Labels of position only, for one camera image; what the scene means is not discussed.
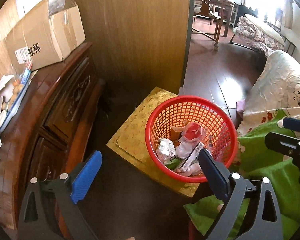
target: green blanket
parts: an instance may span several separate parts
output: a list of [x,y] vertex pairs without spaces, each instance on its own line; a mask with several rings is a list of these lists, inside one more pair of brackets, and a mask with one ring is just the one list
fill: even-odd
[[[268,177],[277,196],[282,216],[284,239],[290,239],[300,225],[300,184],[299,170],[292,164],[292,160],[282,161],[282,154],[268,150],[264,143],[265,135],[277,132],[295,137],[295,134],[285,128],[279,128],[277,121],[285,116],[282,110],[276,112],[276,117],[266,122],[238,140],[245,147],[241,154],[240,170],[249,179]],[[242,203],[239,215],[229,239],[236,236],[243,221],[249,201]],[[187,204],[185,209],[195,227],[204,235],[218,214],[217,206],[222,201],[215,196],[199,200],[196,204]]]

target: packing tape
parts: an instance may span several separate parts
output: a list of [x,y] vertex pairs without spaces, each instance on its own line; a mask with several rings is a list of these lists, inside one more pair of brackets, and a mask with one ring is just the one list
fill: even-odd
[[67,10],[64,12],[65,14],[65,21],[62,22],[63,24],[63,30],[65,32],[66,35],[66,39],[68,42],[68,45],[70,47],[70,50],[74,50],[77,47],[77,39],[75,38],[75,34],[74,34],[74,28],[72,25],[72,19],[71,19],[71,14],[67,13]]

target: wooden wall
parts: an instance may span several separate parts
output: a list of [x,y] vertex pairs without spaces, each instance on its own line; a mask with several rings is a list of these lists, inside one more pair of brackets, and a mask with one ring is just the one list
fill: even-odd
[[99,74],[178,93],[189,0],[75,0]]
[[7,0],[0,10],[0,79],[2,75],[12,73],[11,60],[3,40],[18,20],[16,0]]

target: wooden chair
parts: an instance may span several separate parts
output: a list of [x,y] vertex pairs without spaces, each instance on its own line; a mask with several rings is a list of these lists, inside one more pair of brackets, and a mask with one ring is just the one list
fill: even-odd
[[[191,34],[202,34],[206,37],[208,37],[209,39],[215,41],[214,44],[214,50],[218,51],[219,50],[219,46],[218,46],[218,42],[219,42],[219,36],[220,36],[220,31],[221,31],[221,27],[222,27],[222,23],[223,23],[223,10],[220,10],[220,14],[221,16],[219,16],[217,13],[212,13],[211,9],[211,1],[213,0],[194,0],[195,5],[197,5],[197,7],[200,7],[200,12],[194,12],[194,16],[196,15],[201,15],[201,16],[205,16],[208,17],[210,19],[213,19],[216,21],[216,28],[215,28],[215,32],[214,33],[205,33],[202,31],[199,31],[195,28],[192,28],[192,33]],[[221,8],[223,8],[223,0],[215,0],[218,3],[221,4]]]

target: white pillow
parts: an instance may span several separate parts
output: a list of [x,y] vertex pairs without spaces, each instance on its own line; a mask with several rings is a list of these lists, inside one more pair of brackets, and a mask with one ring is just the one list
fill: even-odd
[[263,33],[267,34],[272,39],[276,40],[277,42],[284,45],[283,38],[280,36],[279,33],[277,33],[273,28],[271,28],[268,24],[266,24],[264,21],[254,17],[250,14],[244,14],[246,18],[251,21],[253,24],[255,24]]

